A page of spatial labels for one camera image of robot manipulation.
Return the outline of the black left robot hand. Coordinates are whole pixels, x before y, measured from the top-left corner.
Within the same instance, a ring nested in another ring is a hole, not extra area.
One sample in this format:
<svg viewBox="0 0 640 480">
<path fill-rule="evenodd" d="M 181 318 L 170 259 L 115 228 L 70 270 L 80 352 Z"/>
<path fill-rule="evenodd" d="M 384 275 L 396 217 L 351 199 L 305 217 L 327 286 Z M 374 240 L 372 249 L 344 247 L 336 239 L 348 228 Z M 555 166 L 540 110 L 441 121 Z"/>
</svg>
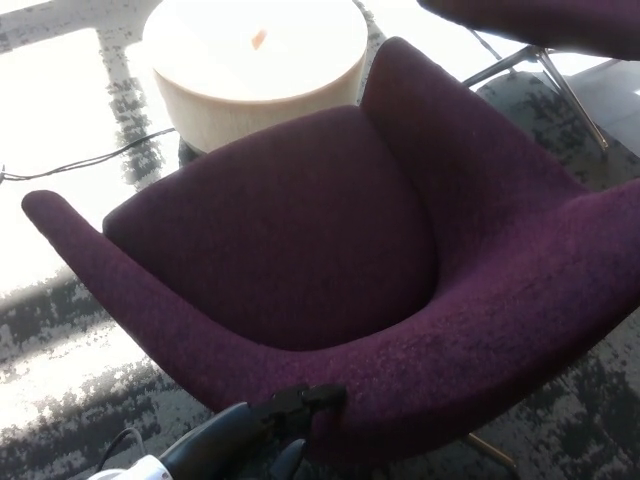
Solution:
<svg viewBox="0 0 640 480">
<path fill-rule="evenodd" d="M 345 404 L 343 385 L 295 385 L 262 403 L 240 402 L 191 430 L 159 456 L 173 479 L 227 479 L 271 441 L 286 446 L 269 470 L 292 479 L 306 453 L 315 414 Z"/>
</svg>

